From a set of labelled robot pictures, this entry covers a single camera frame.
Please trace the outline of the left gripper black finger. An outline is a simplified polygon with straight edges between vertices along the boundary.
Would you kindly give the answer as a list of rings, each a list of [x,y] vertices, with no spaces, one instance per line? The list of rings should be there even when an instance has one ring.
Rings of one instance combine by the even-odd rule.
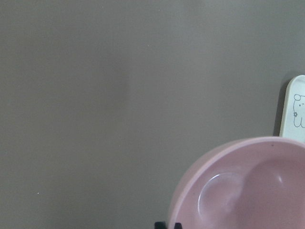
[[[174,225],[174,229],[182,229],[182,225],[179,222],[176,222]]]

